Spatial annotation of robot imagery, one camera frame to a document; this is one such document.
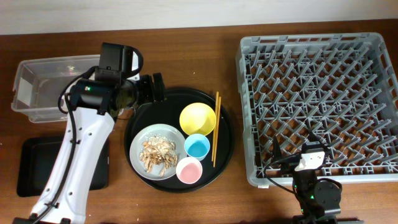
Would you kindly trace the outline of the grey plate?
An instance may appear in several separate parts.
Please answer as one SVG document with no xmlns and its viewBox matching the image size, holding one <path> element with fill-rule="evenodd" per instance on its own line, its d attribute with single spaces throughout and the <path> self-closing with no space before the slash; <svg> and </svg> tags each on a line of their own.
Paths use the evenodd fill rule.
<svg viewBox="0 0 398 224">
<path fill-rule="evenodd" d="M 178 155 L 178 162 L 187 157 L 184 149 L 185 138 L 183 134 L 173 126 L 167 124 L 153 124 L 141 130 L 133 139 L 130 145 L 129 159 L 134 170 L 142 177 L 149 180 L 165 180 L 169 179 L 176 174 L 176 166 L 168 169 L 163 177 L 159 177 L 159 172 L 163 165 L 155 165 L 152 172 L 147 173 L 144 168 L 144 163 L 139 159 L 139 153 L 142 151 L 142 143 L 148 140 L 149 137 L 160 135 L 164 136 L 176 145 L 176 152 Z"/>
</svg>

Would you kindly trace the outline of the grey dishwasher rack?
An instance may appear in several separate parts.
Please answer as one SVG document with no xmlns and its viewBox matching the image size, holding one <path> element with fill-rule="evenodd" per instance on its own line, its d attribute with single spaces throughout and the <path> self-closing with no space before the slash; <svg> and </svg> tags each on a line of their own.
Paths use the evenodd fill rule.
<svg viewBox="0 0 398 224">
<path fill-rule="evenodd" d="M 310 133 L 330 148 L 319 177 L 397 180 L 397 77 L 381 34 L 243 37 L 236 72 L 251 185 L 290 185 L 273 143 L 297 154 Z"/>
</svg>

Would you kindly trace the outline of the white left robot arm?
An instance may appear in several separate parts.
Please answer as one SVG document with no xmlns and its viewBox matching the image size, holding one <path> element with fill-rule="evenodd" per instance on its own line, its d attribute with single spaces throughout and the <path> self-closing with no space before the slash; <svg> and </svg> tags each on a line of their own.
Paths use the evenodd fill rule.
<svg viewBox="0 0 398 224">
<path fill-rule="evenodd" d="M 74 78 L 58 101 L 67 127 L 49 180 L 27 223 L 84 223 L 90 184 L 120 112 L 164 100 L 159 73 L 132 79 L 144 58 L 128 45 L 104 42 L 99 64 Z"/>
</svg>

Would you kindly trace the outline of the yellow bowl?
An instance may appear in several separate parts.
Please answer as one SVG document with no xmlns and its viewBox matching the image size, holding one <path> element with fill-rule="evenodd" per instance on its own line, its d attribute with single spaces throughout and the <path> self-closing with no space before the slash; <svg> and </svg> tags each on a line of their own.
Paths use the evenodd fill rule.
<svg viewBox="0 0 398 224">
<path fill-rule="evenodd" d="M 214 110 L 204 103 L 192 103 L 186 106 L 179 117 L 181 129 L 187 134 L 210 134 L 215 127 Z"/>
</svg>

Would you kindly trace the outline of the clear plastic waste bin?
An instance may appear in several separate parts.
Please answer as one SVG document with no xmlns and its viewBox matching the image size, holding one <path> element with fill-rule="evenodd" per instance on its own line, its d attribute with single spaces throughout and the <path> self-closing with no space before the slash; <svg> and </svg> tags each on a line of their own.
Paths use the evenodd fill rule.
<svg viewBox="0 0 398 224">
<path fill-rule="evenodd" d="M 20 62 L 11 109 L 28 116 L 32 123 L 66 121 L 67 115 L 58 108 L 58 97 L 74 78 L 99 61 L 99 55 L 79 55 Z"/>
</svg>

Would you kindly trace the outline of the blue cup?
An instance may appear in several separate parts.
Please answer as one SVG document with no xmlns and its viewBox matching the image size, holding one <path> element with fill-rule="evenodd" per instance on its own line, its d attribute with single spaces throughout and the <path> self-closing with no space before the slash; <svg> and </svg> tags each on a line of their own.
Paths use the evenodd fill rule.
<svg viewBox="0 0 398 224">
<path fill-rule="evenodd" d="M 210 151 L 210 141 L 205 135 L 192 134 L 186 138 L 184 148 L 188 156 L 202 161 Z"/>
</svg>

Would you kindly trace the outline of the food scraps on plate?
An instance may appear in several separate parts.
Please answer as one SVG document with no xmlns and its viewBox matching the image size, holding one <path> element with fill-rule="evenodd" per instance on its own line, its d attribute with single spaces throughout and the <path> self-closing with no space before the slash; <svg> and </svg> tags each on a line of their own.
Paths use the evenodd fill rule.
<svg viewBox="0 0 398 224">
<path fill-rule="evenodd" d="M 159 172 L 159 177 L 163 177 L 168 169 L 177 165 L 178 155 L 176 145 L 170 139 L 155 135 L 144 141 L 142 146 L 139 159 L 144 163 L 147 173 L 152 172 L 155 165 L 163 165 L 163 168 Z"/>
</svg>

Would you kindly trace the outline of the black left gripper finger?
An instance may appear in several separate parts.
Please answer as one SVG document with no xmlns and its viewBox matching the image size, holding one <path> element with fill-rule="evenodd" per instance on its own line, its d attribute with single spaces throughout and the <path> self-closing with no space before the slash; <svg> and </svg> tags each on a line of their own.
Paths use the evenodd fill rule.
<svg viewBox="0 0 398 224">
<path fill-rule="evenodd" d="M 161 73 L 154 73 L 154 99 L 156 101 L 165 100 L 165 85 Z"/>
<path fill-rule="evenodd" d="M 139 79 L 139 99 L 140 105 L 153 103 L 154 99 L 154 82 L 150 75 L 140 76 Z"/>
</svg>

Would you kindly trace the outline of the black rectangular bin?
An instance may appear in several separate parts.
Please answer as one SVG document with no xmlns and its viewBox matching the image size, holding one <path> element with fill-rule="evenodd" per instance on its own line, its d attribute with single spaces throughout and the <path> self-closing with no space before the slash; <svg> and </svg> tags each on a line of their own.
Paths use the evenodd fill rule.
<svg viewBox="0 0 398 224">
<path fill-rule="evenodd" d="M 30 138 L 22 145 L 16 192 L 20 197 L 39 196 L 50 177 L 62 145 L 62 136 Z M 109 183 L 109 141 L 103 146 L 90 190 L 99 190 Z"/>
</svg>

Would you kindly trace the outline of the pink cup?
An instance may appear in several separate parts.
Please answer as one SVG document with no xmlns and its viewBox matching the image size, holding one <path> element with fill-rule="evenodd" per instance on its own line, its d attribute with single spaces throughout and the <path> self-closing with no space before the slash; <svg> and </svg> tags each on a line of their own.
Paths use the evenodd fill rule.
<svg viewBox="0 0 398 224">
<path fill-rule="evenodd" d="M 194 184 L 202 173 L 201 162 L 194 157 L 183 158 L 176 166 L 177 178 L 184 184 Z"/>
</svg>

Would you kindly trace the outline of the round black tray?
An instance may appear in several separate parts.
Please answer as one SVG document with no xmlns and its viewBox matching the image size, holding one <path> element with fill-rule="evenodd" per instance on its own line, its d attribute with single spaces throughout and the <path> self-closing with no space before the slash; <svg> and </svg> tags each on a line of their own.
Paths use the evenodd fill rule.
<svg viewBox="0 0 398 224">
<path fill-rule="evenodd" d="M 174 88 L 165 91 L 165 101 L 146 103 L 139 107 L 136 115 L 132 117 L 125 130 L 124 152 L 133 171 L 138 174 L 139 169 L 133 166 L 130 154 L 133 152 L 131 143 L 139 131 L 153 124 L 168 124 L 180 132 L 179 116 L 184 107 L 191 103 L 204 103 L 214 107 L 215 99 L 209 94 L 191 88 Z M 228 165 L 234 151 L 234 129 L 229 114 L 225 108 L 221 109 L 219 126 L 216 165 L 213 166 L 211 156 L 206 156 L 201 162 L 203 175 L 198 182 L 188 185 L 178 180 L 176 176 L 165 180 L 150 180 L 148 177 L 139 178 L 151 187 L 164 192 L 186 193 L 198 190 L 214 181 Z"/>
</svg>

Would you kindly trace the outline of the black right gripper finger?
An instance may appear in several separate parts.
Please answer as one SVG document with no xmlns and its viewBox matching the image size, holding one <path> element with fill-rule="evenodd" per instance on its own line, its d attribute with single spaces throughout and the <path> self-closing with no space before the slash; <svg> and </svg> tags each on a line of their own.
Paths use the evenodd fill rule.
<svg viewBox="0 0 398 224">
<path fill-rule="evenodd" d="M 274 136 L 272 145 L 273 145 L 273 150 L 272 150 L 272 160 L 271 160 L 271 162 L 275 162 L 275 161 L 278 161 L 279 159 L 282 158 L 282 151 L 280 149 L 280 145 L 279 145 L 279 142 L 277 140 L 277 136 Z"/>
<path fill-rule="evenodd" d="M 308 131 L 308 144 L 315 144 L 315 145 L 320 145 L 320 146 L 326 146 L 324 142 L 321 141 L 320 138 L 318 138 L 312 130 Z"/>
</svg>

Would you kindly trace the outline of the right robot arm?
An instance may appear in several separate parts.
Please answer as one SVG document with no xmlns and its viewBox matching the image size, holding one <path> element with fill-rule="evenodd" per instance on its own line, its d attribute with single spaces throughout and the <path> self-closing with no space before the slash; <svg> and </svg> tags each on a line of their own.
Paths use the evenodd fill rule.
<svg viewBox="0 0 398 224">
<path fill-rule="evenodd" d="M 289 190 L 272 180 L 267 174 L 264 176 L 274 185 L 292 193 L 298 200 L 301 215 L 292 218 L 293 223 L 363 223 L 358 219 L 337 219 L 341 213 L 341 193 L 343 186 L 336 180 L 317 177 L 317 170 L 321 169 L 330 155 L 330 147 L 321 142 L 312 132 L 309 132 L 307 142 L 302 144 L 298 154 L 284 157 L 276 137 L 273 139 L 273 156 L 267 166 L 279 166 L 283 174 L 290 174 L 293 178 L 292 190 Z"/>
</svg>

